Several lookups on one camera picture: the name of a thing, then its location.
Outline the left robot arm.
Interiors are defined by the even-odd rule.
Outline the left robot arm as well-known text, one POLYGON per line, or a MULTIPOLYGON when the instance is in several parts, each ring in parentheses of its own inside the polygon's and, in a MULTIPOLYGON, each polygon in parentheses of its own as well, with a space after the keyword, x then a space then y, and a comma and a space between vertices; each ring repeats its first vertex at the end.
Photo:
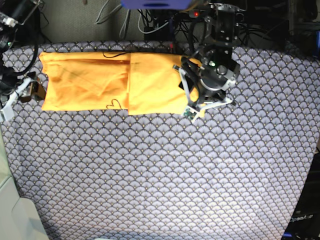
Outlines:
POLYGON ((173 68, 180 74, 180 87, 187 105, 200 108, 207 104, 228 104, 226 91, 235 85, 240 65, 232 59, 239 35, 239 7, 210 0, 209 7, 190 24, 189 56, 173 68))

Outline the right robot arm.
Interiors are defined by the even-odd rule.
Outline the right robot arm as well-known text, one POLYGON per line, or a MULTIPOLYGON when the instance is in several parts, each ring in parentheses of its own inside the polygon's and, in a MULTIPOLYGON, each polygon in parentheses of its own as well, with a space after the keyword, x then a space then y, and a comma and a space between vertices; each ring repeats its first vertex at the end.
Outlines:
POLYGON ((17 94, 25 79, 30 79, 27 90, 18 95, 28 102, 40 88, 36 73, 31 71, 39 55, 40 6, 42 0, 2 0, 0 2, 0 103, 7 103, 11 94, 17 94), (33 45, 32 58, 24 69, 6 66, 3 55, 15 43, 33 45))

